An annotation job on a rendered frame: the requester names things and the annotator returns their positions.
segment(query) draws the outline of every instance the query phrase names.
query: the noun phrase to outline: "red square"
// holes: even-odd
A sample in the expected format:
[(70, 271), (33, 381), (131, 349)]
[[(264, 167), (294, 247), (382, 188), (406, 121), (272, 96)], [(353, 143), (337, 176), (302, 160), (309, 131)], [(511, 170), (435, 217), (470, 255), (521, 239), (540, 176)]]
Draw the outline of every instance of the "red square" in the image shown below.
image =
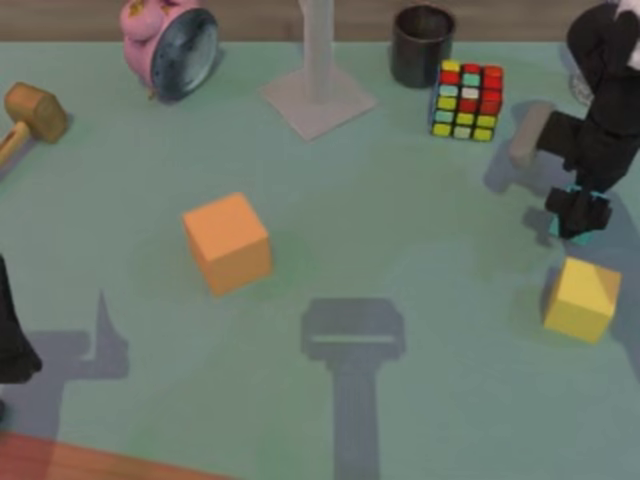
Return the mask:
[(482, 79), (482, 86), (492, 90), (502, 90), (502, 77), (485, 77)]
[(461, 98), (460, 103), (458, 104), (458, 110), (463, 113), (476, 113), (476, 110), (478, 110), (478, 101), (469, 98)]
[(499, 77), (502, 78), (504, 76), (504, 70), (502, 67), (498, 65), (486, 65), (484, 67), (484, 74), (487, 77)]
[(494, 102), (483, 100), (480, 102), (480, 115), (494, 115), (497, 116), (502, 108), (502, 102)]
[(500, 90), (482, 90), (480, 100), (483, 102), (502, 102), (502, 92)]
[(460, 74), (458, 72), (440, 72), (440, 83), (445, 83), (447, 85), (459, 85), (460, 84)]
[(475, 63), (465, 63), (462, 65), (462, 71), (464, 73), (480, 73), (480, 65), (476, 65)]

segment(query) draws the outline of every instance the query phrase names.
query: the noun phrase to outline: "orange cube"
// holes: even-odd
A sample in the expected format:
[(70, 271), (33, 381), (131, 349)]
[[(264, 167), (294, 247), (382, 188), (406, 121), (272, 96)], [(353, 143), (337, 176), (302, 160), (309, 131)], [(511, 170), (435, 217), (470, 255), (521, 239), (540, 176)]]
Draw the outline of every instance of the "orange cube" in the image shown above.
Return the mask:
[(242, 193), (182, 216), (189, 249), (214, 295), (271, 273), (269, 233)]

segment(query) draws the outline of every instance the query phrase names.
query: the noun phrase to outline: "clock face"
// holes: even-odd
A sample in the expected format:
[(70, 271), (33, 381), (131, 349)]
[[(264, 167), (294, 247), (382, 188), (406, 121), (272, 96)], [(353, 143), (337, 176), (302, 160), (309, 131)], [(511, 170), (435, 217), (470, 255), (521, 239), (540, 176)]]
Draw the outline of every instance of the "clock face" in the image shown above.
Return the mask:
[(204, 8), (176, 17), (162, 33), (151, 62), (153, 87), (159, 98), (180, 100), (196, 90), (218, 57), (218, 25)]

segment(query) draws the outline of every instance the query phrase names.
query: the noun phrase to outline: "colorful puzzle cube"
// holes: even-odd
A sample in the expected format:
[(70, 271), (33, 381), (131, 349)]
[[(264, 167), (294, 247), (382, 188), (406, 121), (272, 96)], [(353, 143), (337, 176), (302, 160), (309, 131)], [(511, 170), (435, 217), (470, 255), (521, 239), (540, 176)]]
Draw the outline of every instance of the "colorful puzzle cube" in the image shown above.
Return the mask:
[(502, 109), (503, 89), (502, 67), (443, 60), (433, 95), (431, 133), (491, 141)]
[(545, 328), (596, 343), (613, 319), (622, 275), (567, 257), (553, 288)]
[[(567, 192), (575, 192), (575, 191), (579, 191), (580, 187), (578, 185), (569, 185), (566, 188), (566, 190), (567, 190)], [(591, 196), (592, 197), (607, 198), (606, 196), (602, 195), (601, 193), (597, 193), (597, 192), (592, 192)], [(551, 225), (549, 225), (549, 234), (554, 236), (554, 237), (557, 237), (560, 234), (560, 220), (558, 219), (557, 215), (554, 215), (553, 216), (553, 220), (551, 220)], [(571, 239), (571, 242), (575, 243), (576, 245), (585, 246), (591, 241), (592, 237), (593, 237), (593, 232), (585, 232), (582, 235), (578, 235), (577, 237), (573, 237)]]
[(269, 233), (243, 194), (187, 212), (183, 223), (189, 249), (214, 295), (271, 273)]

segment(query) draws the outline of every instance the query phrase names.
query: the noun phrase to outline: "wooden hammer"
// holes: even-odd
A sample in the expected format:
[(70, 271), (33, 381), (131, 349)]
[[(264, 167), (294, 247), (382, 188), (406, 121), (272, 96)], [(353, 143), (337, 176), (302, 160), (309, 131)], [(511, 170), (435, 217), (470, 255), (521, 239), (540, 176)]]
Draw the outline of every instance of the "wooden hammer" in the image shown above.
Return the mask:
[(4, 96), (4, 108), (15, 122), (0, 142), (0, 167), (29, 137), (56, 143), (68, 127), (66, 112), (55, 95), (18, 82)]

